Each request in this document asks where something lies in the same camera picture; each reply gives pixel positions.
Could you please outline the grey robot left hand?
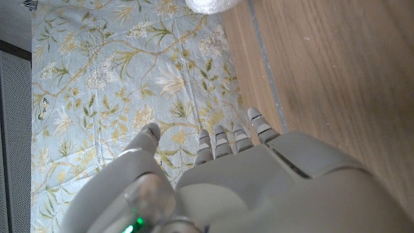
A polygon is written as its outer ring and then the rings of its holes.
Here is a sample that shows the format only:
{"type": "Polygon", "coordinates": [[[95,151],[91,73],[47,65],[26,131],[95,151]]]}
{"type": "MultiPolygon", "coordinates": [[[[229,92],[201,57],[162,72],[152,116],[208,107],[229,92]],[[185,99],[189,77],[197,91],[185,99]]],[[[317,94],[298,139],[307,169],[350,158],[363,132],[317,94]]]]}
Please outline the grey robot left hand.
{"type": "Polygon", "coordinates": [[[256,109],[241,126],[199,134],[172,186],[150,123],[71,202],[62,232],[412,232],[413,220],[363,165],[304,133],[279,134],[256,109]]]}

